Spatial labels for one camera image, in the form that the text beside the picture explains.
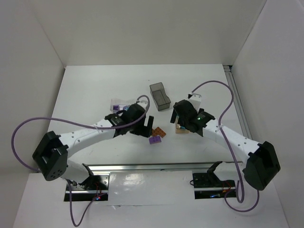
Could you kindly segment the light purple curved lego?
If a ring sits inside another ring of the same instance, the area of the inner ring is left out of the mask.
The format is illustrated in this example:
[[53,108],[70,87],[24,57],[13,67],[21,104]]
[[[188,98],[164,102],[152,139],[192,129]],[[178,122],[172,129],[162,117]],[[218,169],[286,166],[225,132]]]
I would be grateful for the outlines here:
[[161,140],[161,137],[159,135],[149,138],[149,143],[150,144],[156,144],[156,143],[161,143],[161,142],[162,142],[162,140]]

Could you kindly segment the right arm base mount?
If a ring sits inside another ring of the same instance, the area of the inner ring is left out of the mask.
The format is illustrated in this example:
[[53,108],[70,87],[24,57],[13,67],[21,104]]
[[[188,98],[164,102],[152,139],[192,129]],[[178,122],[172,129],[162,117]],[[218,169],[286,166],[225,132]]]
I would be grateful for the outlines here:
[[236,197],[236,184],[233,180],[221,181],[214,174],[193,173],[190,185],[194,187],[195,199],[219,199],[232,190],[229,197]]

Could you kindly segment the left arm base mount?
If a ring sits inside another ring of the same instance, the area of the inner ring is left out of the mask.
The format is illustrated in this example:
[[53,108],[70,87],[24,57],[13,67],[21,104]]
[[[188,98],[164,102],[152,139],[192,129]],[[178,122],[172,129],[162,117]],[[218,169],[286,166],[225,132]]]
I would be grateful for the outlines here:
[[90,202],[92,199],[108,201],[109,180],[110,174],[102,173],[101,175],[90,176],[81,184],[70,181],[70,184],[66,185],[64,201],[68,202],[70,200],[70,192],[73,202]]

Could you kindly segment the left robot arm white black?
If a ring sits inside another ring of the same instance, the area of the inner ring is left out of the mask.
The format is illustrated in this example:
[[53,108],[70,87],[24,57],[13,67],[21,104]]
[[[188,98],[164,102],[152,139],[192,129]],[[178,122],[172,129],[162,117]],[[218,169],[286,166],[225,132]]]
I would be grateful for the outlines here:
[[93,178],[89,166],[71,161],[70,157],[91,145],[126,133],[148,138],[152,134],[153,121],[154,117],[146,116],[146,110],[135,103],[127,110],[109,114],[78,131],[63,134],[47,132],[32,157],[46,181],[63,178],[88,185]]

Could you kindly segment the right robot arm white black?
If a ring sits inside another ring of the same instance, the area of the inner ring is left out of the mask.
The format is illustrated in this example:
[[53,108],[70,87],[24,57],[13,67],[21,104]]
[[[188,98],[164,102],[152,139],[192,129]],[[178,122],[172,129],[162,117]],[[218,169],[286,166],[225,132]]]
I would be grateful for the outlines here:
[[264,190],[281,170],[274,146],[265,141],[259,143],[219,125],[211,114],[198,111],[188,100],[174,104],[171,122],[178,117],[178,124],[192,133],[206,137],[228,149],[232,148],[244,164],[242,172],[246,182],[256,190]]

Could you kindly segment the purple lego brick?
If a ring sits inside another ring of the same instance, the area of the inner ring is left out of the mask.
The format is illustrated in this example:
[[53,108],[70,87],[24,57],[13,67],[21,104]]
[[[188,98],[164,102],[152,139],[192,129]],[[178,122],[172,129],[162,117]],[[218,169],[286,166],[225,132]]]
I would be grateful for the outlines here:
[[121,106],[121,105],[114,105],[114,106],[113,106],[113,112],[115,113],[115,112],[120,111],[120,109],[119,109],[120,106]]

